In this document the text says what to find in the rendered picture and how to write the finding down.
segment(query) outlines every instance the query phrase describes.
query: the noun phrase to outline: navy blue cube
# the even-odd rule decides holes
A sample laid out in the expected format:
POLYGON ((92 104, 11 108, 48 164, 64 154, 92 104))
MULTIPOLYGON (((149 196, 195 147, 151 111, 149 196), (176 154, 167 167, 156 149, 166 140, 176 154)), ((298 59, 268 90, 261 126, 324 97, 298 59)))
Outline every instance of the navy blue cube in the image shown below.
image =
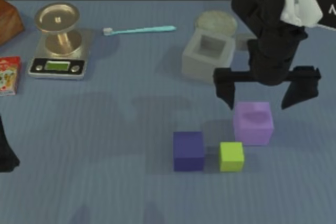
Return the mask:
POLYGON ((174 132, 173 145, 176 172, 203 170, 205 151, 202 132, 174 132))

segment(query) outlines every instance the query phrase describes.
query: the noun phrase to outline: kitchen scale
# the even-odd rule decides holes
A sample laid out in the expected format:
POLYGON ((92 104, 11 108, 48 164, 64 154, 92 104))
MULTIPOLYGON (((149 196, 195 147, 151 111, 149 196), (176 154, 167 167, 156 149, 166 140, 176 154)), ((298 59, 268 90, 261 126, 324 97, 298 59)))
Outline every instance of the kitchen scale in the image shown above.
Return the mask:
POLYGON ((43 33, 28 68, 35 78, 82 79, 90 55, 93 33, 75 29, 78 9, 69 3, 53 3, 35 15, 35 25, 43 33))

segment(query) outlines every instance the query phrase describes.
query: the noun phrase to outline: gray box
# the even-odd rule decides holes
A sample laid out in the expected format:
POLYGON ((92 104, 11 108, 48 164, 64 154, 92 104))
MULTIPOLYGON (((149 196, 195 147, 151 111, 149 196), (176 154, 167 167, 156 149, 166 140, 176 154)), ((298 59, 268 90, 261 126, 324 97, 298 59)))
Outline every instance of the gray box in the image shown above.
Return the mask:
POLYGON ((182 74, 213 83, 215 68, 229 68, 235 52, 235 40, 223 34, 196 29, 182 53, 182 74))
POLYGON ((236 50, 237 51, 247 51, 247 42, 250 39, 256 39, 257 37, 254 34, 244 33, 237 34, 236 36, 236 50))

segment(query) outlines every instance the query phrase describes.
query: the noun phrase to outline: gray table surface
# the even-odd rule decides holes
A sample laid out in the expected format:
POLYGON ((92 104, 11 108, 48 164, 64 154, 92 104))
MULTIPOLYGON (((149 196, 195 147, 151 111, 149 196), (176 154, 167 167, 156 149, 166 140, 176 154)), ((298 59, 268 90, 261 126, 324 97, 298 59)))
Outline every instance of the gray table surface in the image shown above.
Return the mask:
MULTIPOLYGON (((197 15, 230 11, 228 2, 74 2, 79 26, 97 31, 79 82, 27 76, 40 37, 32 17, 48 2, 12 3, 27 29, 0 56, 25 64, 18 95, 0 98, 0 111, 22 164, 0 174, 0 223, 335 223, 336 33, 310 30, 295 60, 320 68, 317 99, 281 111, 286 84, 237 85, 237 100, 271 103, 276 130, 269 146, 245 148, 241 173, 225 174, 216 148, 233 140, 232 112, 214 87, 181 76, 181 53, 197 15), (100 34, 157 25, 178 31, 100 34), (174 173, 172 133, 189 130, 204 132, 205 171, 174 173)), ((245 53, 233 68, 247 68, 245 53)))

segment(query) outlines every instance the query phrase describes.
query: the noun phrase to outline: lime green cube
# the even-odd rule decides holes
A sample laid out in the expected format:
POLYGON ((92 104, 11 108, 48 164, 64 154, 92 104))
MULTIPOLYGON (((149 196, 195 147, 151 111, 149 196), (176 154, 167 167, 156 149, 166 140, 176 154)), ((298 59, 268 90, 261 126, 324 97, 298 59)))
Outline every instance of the lime green cube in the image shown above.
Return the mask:
POLYGON ((221 172, 240 172, 244 166, 244 149, 241 142, 222 142, 219 146, 221 172))

